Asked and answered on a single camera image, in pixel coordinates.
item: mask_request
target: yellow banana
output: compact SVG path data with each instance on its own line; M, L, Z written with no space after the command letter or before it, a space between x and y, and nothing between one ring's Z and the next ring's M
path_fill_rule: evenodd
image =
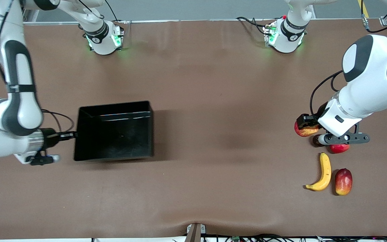
M322 191L327 188L331 181L331 163L329 157L325 153L320 154L320 166L322 168L322 176L318 182L313 185L306 185L307 189L313 191Z

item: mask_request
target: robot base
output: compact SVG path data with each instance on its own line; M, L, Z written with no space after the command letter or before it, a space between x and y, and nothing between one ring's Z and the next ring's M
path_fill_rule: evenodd
M107 34L101 43L94 43L86 37L89 42L90 50L95 51L100 55L109 55L115 50L121 50L123 43L124 29L111 21L105 21L105 23L109 26L109 34Z
M266 47L273 47L275 50L282 53L290 53L294 51L302 42L304 33L298 37L296 41L289 41L288 38L281 31L281 24L284 20L278 19L262 28L264 33L264 40Z

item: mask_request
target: black tray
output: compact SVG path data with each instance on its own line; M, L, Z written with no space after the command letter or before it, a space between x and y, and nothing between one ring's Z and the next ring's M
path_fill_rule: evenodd
M149 101L79 109L75 161L153 156L153 110Z

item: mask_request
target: white robotic arm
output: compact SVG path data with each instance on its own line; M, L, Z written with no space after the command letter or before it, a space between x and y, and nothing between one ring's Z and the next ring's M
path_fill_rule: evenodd
M62 9L76 18L87 36L94 41L98 54L110 54L121 47L118 26L96 17L96 9L80 7L78 0L0 0L0 72L3 74L7 98L0 98L0 157L14 154L22 164L49 164L58 155L47 155L46 149L59 141L74 137L74 132L57 133L39 128L43 114L37 100L31 57L23 34L21 6L29 9ZM102 0L84 0L90 6Z
M370 138L359 133L359 122L387 109L387 37L367 35L357 40L345 52L342 69L347 85L316 114L303 114L297 119L298 129L319 126L327 130L315 136L315 144L366 143Z
M58 1L34 0L31 4L55 9ZM0 157L15 154L30 164L45 145L47 129L37 100L31 57L25 46L23 16L18 0L0 0L0 65L8 92L0 98ZM56 161L58 156L49 158Z
M103 20L95 9L104 0L61 0L58 8L77 20L86 33L89 45L100 55L108 55L122 48L123 29Z
M311 5L328 4L337 0L284 0L289 5L286 18L280 18L265 28L265 43L289 53L301 44L304 30L312 17Z

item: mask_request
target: brown table surface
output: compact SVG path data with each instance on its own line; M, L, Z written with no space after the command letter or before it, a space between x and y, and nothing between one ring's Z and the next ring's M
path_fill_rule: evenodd
M293 130L313 88L365 35L361 20L312 21L290 54L239 22L126 29L125 49L99 56L77 26L26 26L39 100L74 119L80 106L149 100L156 156L75 162L71 140L49 151L57 164L0 158L0 239L178 236L193 222L209 234L387 235L387 110L362 122L370 143L330 155L333 170L353 174L348 196L303 188L326 149ZM315 109L331 95L324 85Z

